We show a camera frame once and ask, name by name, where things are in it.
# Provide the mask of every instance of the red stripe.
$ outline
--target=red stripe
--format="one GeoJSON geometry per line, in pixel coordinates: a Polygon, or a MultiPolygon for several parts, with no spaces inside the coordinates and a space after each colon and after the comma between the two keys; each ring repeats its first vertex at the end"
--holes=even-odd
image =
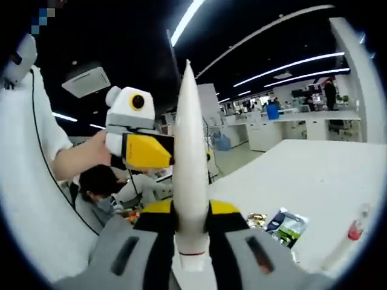
{"type": "Polygon", "coordinates": [[[194,253],[194,254],[185,254],[185,253],[181,253],[179,252],[179,254],[183,255],[183,256],[199,256],[199,255],[203,255],[205,252],[201,252],[201,253],[194,253]]]}

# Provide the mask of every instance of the white cabinet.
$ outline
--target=white cabinet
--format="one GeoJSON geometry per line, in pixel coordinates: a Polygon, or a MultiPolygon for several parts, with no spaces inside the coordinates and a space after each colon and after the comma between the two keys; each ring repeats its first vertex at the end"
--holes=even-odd
{"type": "Polygon", "coordinates": [[[280,123],[262,122],[247,124],[250,150],[268,151],[282,141],[280,123]]]}
{"type": "Polygon", "coordinates": [[[328,140],[328,121],[327,120],[307,120],[307,138],[308,140],[328,140]]]}

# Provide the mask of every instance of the black hair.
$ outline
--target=black hair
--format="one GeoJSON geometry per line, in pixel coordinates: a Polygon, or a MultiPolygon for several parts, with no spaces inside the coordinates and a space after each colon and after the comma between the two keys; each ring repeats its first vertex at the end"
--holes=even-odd
{"type": "Polygon", "coordinates": [[[87,192],[107,198],[112,193],[117,192],[117,177],[109,166],[99,164],[94,166],[79,176],[79,192],[83,200],[91,202],[87,192]]]}

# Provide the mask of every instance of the hand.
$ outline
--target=hand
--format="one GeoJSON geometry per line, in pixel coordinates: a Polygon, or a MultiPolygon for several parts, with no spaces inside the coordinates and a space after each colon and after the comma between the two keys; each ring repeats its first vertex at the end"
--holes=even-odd
{"type": "Polygon", "coordinates": [[[90,153],[90,158],[93,159],[93,163],[96,165],[111,165],[111,154],[105,146],[105,140],[106,132],[101,130],[85,142],[90,153]]]}

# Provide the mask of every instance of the white rocket model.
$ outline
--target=white rocket model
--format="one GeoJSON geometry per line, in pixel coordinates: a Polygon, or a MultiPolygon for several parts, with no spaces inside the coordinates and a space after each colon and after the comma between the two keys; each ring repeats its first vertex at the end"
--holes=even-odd
{"type": "Polygon", "coordinates": [[[194,73],[187,61],[177,104],[174,145],[174,206],[178,216],[176,244],[181,266],[200,271],[209,237],[204,223],[209,209],[207,158],[203,123],[194,73]]]}

